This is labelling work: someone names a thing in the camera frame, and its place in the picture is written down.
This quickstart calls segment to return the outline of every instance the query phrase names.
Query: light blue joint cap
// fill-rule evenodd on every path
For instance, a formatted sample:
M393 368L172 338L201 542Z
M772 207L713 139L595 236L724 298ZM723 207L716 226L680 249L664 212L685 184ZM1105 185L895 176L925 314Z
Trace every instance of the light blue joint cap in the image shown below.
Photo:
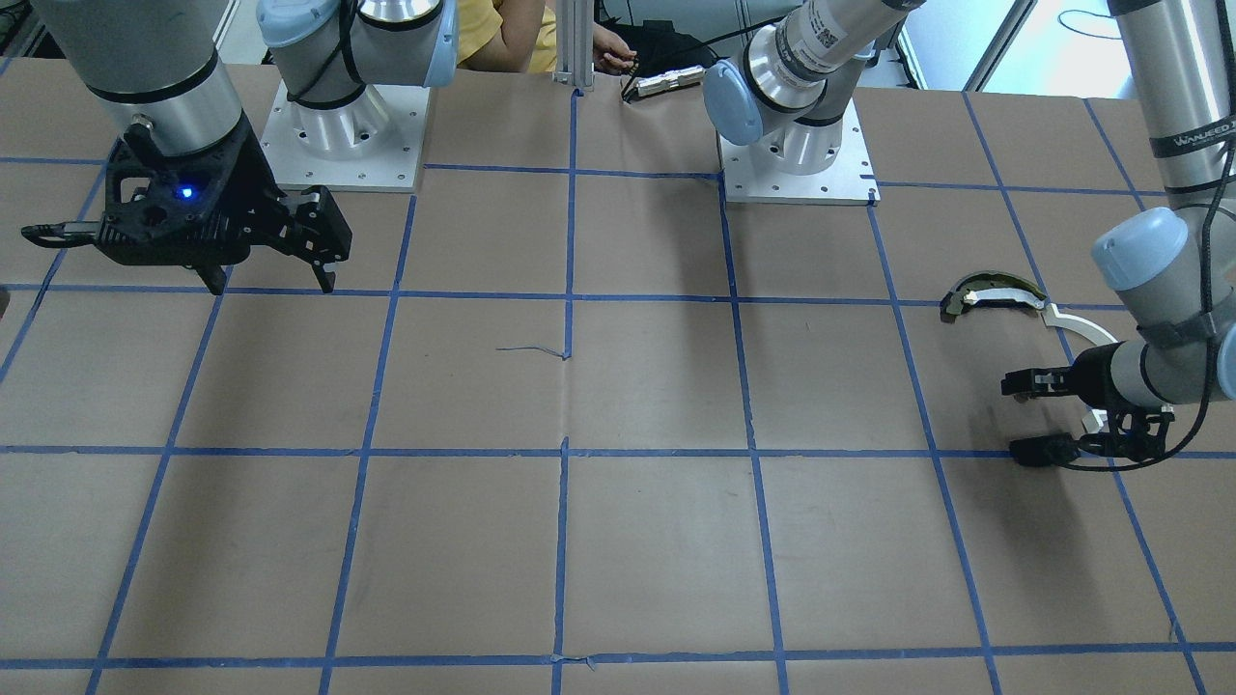
M703 105L717 132L734 145L750 145L764 137L764 119L743 70L729 59L721 61L703 77Z
M267 47L283 48L321 28L337 11L337 0L260 0L257 26Z
M1104 234L1090 256L1107 287L1125 292L1167 270L1189 241L1189 225L1167 208L1151 208Z
M1219 387L1236 401L1236 325L1227 330L1219 346Z
M455 79L455 63L459 62L460 35L459 11L455 0L442 0L442 16L438 25L438 43L429 58L425 72L425 87L446 87Z

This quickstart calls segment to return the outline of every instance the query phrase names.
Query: grid square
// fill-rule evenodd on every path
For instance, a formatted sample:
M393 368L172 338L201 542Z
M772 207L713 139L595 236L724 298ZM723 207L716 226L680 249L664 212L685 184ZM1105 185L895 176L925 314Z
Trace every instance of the grid square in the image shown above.
M597 670L562 672L565 695L630 695L635 693L708 693L753 695L777 691L772 662L707 664L604 664Z
M1164 642L1169 622L1107 475L947 460L993 644Z
M1194 642L1234 641L1236 465L1178 460L1124 481L1184 633Z
M21 693L21 695L85 693L89 681L88 670L0 670L0 693Z
M717 131L700 92L658 94L623 104L627 78L596 75L578 100L578 166L651 173L713 173L719 168Z
M569 485L565 653L772 647L749 460L575 459Z
M979 644L929 460L763 464L786 649Z
M352 229L352 251L339 263L337 289L391 289L408 224L408 195L332 193ZM188 273L197 279L197 273ZM252 255L232 272L231 287L289 287L318 289L313 270L304 261L273 249L255 246Z
M373 459L339 653L554 648L555 459Z
M157 466L156 456L0 456L0 659L94 658Z
M318 669L120 669L104 672L99 695L309 695Z
M68 61L14 59L0 104L0 157L105 160L119 134Z
M1053 302L1119 304L1090 258L1107 230L1140 210L1132 195L1012 192L1014 209Z
M915 92L913 117L906 117L905 92L854 90L876 177L916 183L994 184L991 166L962 95Z
M1035 282L999 192L885 188L876 218L902 299L938 302L959 279L984 270Z
M983 659L870 659L790 662L798 693L913 693L957 695L991 691Z
M0 383L0 441L162 446L209 314L209 297L48 293Z
M866 208L729 204L726 216L740 296L889 298Z
M26 225L75 220L98 176L95 166L0 163L0 230L4 230L0 234L0 283L43 282L56 251L35 246L19 231ZM98 254L90 249L79 251L91 252Z
M424 172L404 289L561 293L567 177Z
M1132 99L1090 99L1090 108L1133 187L1137 190L1163 190L1141 105Z
M229 296L177 443L360 446L386 314L384 297Z
M747 448L728 305L576 302L574 324L572 445Z
M1128 189L1080 99L969 96L1005 185Z
M565 168L571 92L548 74L455 70L434 90L425 162Z
M1000 394L1007 372L1068 364L1037 313L976 309L952 324L934 308L901 313L938 448L1004 451L1014 439L1082 433L1085 404L1077 398L1018 403Z
M717 183L580 177L575 291L728 296Z
M761 449L923 449L887 307L747 304L743 341Z
M1193 654L1208 693L1236 693L1236 653Z
M400 299L375 445L556 449L561 343L561 302Z
M1180 654L1001 657L996 668L1000 669L1000 686L1007 695L1196 691L1189 667Z
M356 465L172 459L111 655L324 653Z
M9 349L17 340L21 326L35 305L37 292L9 292L7 299L0 298L0 364L9 356Z
M339 668L332 695L545 695L551 669L544 667Z

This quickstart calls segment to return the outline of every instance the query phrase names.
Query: black strap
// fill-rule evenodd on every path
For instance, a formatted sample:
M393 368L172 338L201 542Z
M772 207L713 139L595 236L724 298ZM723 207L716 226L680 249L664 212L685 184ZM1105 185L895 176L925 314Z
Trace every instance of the black strap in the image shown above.
M1156 348L1172 349L1192 343L1205 343L1216 335L1226 334L1232 325L1236 325L1236 292L1215 304L1210 313L1198 314L1177 324L1137 326L1137 333Z

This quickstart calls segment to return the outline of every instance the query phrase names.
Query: sticker label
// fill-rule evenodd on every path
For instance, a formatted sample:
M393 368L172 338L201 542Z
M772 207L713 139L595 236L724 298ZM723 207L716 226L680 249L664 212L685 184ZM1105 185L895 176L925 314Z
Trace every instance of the sticker label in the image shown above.
M802 40L795 46L795 54L813 70L832 72L837 66L824 62L823 57L849 33L837 22L828 2L811 0L801 12L798 31Z

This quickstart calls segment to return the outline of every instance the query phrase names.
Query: black plastic piece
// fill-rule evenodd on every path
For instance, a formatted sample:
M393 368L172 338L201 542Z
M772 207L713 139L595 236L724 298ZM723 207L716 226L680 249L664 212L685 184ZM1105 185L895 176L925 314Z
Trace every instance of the black plastic piece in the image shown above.
M1078 445L1069 434L1048 434L1015 439L1009 443L1009 453L1018 466L1041 469L1075 461Z

